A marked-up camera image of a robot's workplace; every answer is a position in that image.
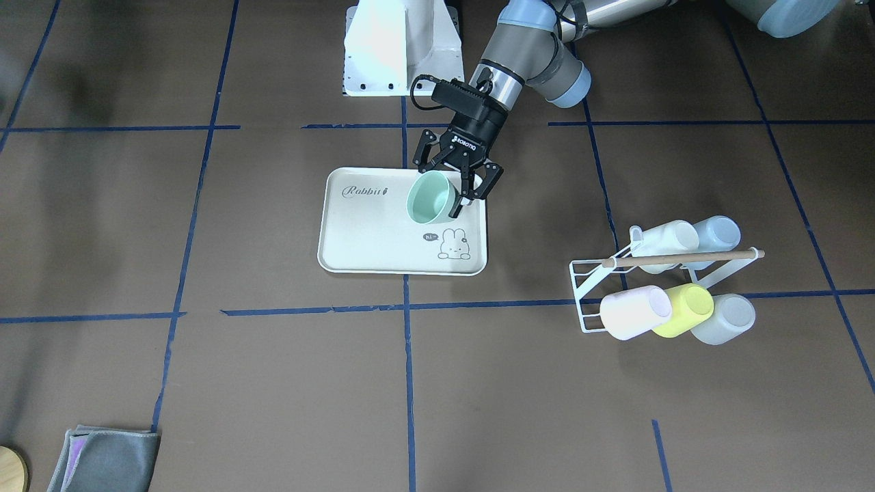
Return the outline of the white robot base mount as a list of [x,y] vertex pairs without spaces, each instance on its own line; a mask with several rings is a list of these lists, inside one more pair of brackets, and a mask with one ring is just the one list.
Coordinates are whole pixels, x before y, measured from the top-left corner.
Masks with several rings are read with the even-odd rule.
[[459,1],[360,1],[346,11],[342,92],[352,97],[428,96],[463,80]]

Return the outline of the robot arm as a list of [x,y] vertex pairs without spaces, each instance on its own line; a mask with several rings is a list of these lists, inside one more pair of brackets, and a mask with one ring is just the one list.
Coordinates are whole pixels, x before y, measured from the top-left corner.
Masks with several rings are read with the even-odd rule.
[[407,194],[407,214],[419,224],[456,220],[485,200],[503,168],[489,154],[523,88],[571,108],[593,78],[569,44],[671,6],[669,1],[510,1],[468,81],[418,74],[433,84],[433,109],[450,109],[443,134],[425,130],[413,164],[419,177]]

